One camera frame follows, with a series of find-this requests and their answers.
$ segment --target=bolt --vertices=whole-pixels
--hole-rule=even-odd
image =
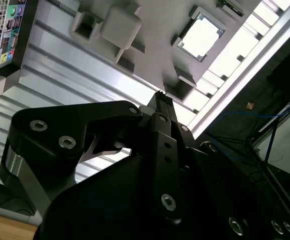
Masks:
[[[59,145],[64,149],[73,149],[76,141],[71,136],[62,136],[59,138]]]
[[[131,111],[133,114],[136,114],[138,112],[137,109],[135,109],[133,106],[129,108],[129,111]]]
[[[43,132],[48,128],[48,126],[44,121],[33,120],[30,122],[30,128],[36,132]]]
[[[215,148],[212,144],[209,145],[209,148],[210,148],[210,150],[212,150],[214,153],[217,152],[216,148]]]
[[[168,194],[163,194],[161,196],[161,202],[163,203],[164,207],[168,210],[168,211],[174,211],[176,209],[176,202],[175,199],[168,195]]]
[[[284,226],[287,229],[287,231],[290,233],[290,224],[287,222],[284,222]]]
[[[228,223],[231,227],[231,229],[233,229],[233,231],[238,235],[238,236],[243,236],[243,229],[240,226],[240,224],[237,222],[237,220],[233,217],[230,217],[228,220]]]
[[[167,119],[166,119],[164,116],[162,116],[162,115],[159,115],[159,118],[160,118],[161,120],[163,120],[164,122],[167,121]]]
[[[271,221],[271,225],[273,226],[273,228],[275,229],[276,232],[278,232],[280,235],[283,235],[283,229],[281,228],[281,226],[274,220]]]
[[[186,126],[181,126],[181,128],[185,131],[185,132],[189,132],[189,129]]]

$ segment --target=cable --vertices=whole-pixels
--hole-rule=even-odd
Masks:
[[[35,212],[35,211],[33,210],[33,208],[31,207],[30,203],[29,203],[26,199],[24,199],[23,197],[21,197],[21,196],[13,196],[13,197],[8,198],[7,200],[5,200],[5,201],[3,201],[2,203],[0,203],[0,207],[1,207],[3,204],[9,202],[9,201],[12,200],[12,199],[22,199],[23,201],[26,202],[26,204],[28,205],[28,207],[30,208],[30,210],[31,210],[33,213]]]
[[[257,113],[251,113],[251,112],[238,112],[238,111],[235,111],[235,112],[228,112],[228,113],[224,113],[223,115],[221,115],[220,117],[218,117],[210,126],[210,134],[213,135],[212,133],[212,130],[213,130],[213,127],[214,125],[220,120],[222,119],[224,116],[227,116],[227,115],[248,115],[248,116],[257,116],[258,118],[267,118],[267,119],[271,119],[271,118],[276,118],[276,117],[281,117],[281,116],[284,116],[286,114],[289,113],[289,110],[290,108],[286,109],[285,112],[281,113],[281,114],[278,114],[278,115],[259,115]],[[225,151],[223,151],[219,145],[215,142],[215,140],[212,140],[213,143],[229,158],[231,159],[237,159],[237,160],[242,160],[242,158],[240,157],[235,157],[235,156],[231,156],[229,155],[228,153],[226,153]]]

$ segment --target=mounting hole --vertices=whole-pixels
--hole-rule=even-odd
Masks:
[[[137,109],[135,109],[133,106],[129,108],[129,111],[131,111],[133,114],[136,114],[138,112]]]
[[[48,126],[44,121],[41,120],[33,120],[30,122],[30,127],[32,130],[36,131],[36,132],[43,132],[45,131]]]
[[[76,141],[71,136],[62,136],[59,138],[59,145],[64,149],[73,149]]]
[[[171,159],[169,158],[169,157],[165,157],[165,161],[167,162],[167,163],[170,163],[171,164]]]
[[[167,142],[165,142],[165,147],[167,147],[168,149],[170,148],[171,149],[171,145]]]
[[[290,224],[287,222],[284,222],[284,226],[287,229],[287,231],[290,233]]]
[[[167,121],[167,119],[166,119],[164,116],[162,116],[162,115],[159,115],[159,118],[160,118],[161,120],[163,120],[164,122]]]
[[[273,226],[273,228],[275,229],[276,232],[278,232],[280,235],[283,235],[283,229],[281,228],[281,226],[274,220],[271,221],[271,225]]]

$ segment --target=black metal frame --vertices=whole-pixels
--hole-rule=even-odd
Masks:
[[[290,224],[285,209],[268,202],[216,145],[197,146],[171,98],[157,92],[146,108],[152,114],[118,101],[14,115],[0,176],[25,190],[43,216],[35,239],[88,239],[91,232],[94,239],[290,239],[272,223]],[[58,143],[62,136],[75,144]],[[74,183],[79,162],[122,148],[131,155]]]
[[[259,169],[259,172],[263,175],[264,179],[266,182],[271,186],[272,189],[274,189],[274,192],[277,194],[278,199],[280,199],[280,202],[282,206],[285,208],[285,210],[288,212],[290,216],[290,197],[286,193],[286,191],[283,189],[277,178],[274,176],[272,171],[268,168],[268,159],[269,155],[271,152],[271,148],[273,145],[273,141],[275,138],[275,134],[277,131],[277,128],[279,124],[288,117],[289,114],[286,114],[284,116],[278,116],[273,122],[271,122],[267,127],[265,127],[262,131],[257,131],[255,134],[251,135],[248,139],[244,141],[234,141],[235,139],[231,139],[228,137],[218,137],[218,136],[213,136],[210,134],[208,131],[205,131],[205,133],[210,136],[211,138],[215,139],[218,141],[220,144],[224,145],[225,147],[231,149],[238,155],[242,156],[245,159],[253,158],[254,161],[257,163],[257,167]],[[266,156],[265,160],[261,160],[258,154],[255,152],[255,149],[252,147],[253,144],[264,134],[268,133],[271,131],[271,137],[270,137],[270,142],[266,151]],[[250,154],[247,156],[246,154],[242,153],[241,151],[238,151],[231,145],[227,144],[226,142],[232,142],[236,144],[242,144],[245,146],[246,150]]]

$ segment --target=black wire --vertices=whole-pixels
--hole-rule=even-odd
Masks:
[[[256,121],[255,121],[255,124],[254,124],[252,130],[250,131],[250,133],[247,135],[245,141],[248,140],[248,138],[249,138],[249,137],[252,135],[252,133],[254,132],[254,130],[255,130],[256,126],[257,126],[258,120],[259,120],[259,117],[257,117],[257,119],[256,119]]]
[[[27,209],[19,209],[16,211],[16,213],[19,213],[20,211],[25,211],[25,212],[29,213],[29,215],[31,215],[31,216],[34,215],[31,212],[29,212]]]
[[[35,212],[35,211],[33,210],[33,208],[31,207],[30,203],[29,203],[26,199],[24,199],[23,197],[21,197],[21,196],[13,196],[13,197],[8,198],[7,200],[5,200],[5,201],[3,201],[2,203],[0,203],[0,207],[1,207],[3,204],[9,202],[9,201],[12,200],[12,199],[22,199],[23,201],[26,202],[26,204],[28,205],[28,207],[30,208],[30,210],[31,210],[33,213]]]

